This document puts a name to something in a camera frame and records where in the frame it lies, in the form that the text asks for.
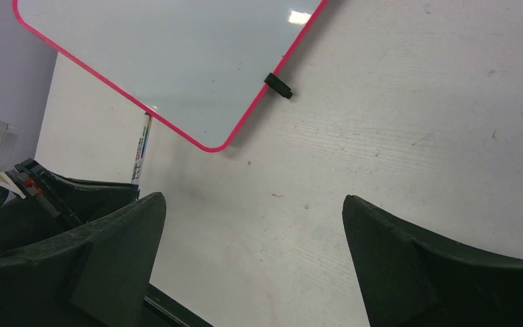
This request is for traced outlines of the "white whiteboard marker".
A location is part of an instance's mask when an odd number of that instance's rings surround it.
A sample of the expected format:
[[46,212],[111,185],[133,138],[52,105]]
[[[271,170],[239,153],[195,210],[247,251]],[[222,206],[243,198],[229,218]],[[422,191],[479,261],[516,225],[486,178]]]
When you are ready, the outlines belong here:
[[133,171],[131,176],[131,184],[139,187],[140,177],[142,173],[145,151],[149,139],[150,129],[153,122],[153,118],[149,113],[144,114],[144,125],[142,128],[142,135],[138,140],[138,147],[136,151],[136,158],[133,165]]

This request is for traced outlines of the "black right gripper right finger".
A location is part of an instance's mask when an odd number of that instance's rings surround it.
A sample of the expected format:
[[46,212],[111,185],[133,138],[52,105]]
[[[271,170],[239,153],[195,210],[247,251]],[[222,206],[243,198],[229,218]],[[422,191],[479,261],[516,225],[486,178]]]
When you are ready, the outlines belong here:
[[523,259],[348,195],[343,226],[371,326],[523,326]]

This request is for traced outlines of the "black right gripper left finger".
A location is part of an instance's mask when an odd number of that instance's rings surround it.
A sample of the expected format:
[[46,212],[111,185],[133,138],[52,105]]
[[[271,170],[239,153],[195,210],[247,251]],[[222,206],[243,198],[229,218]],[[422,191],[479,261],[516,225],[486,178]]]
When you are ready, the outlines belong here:
[[152,193],[0,256],[0,326],[138,326],[166,215]]

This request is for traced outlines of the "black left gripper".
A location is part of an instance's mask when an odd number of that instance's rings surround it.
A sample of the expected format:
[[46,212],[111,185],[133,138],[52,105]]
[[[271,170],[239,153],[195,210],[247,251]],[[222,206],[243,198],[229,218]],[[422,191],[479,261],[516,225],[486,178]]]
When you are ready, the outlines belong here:
[[138,258],[139,189],[65,178],[34,160],[5,172],[21,190],[0,207],[0,258]]

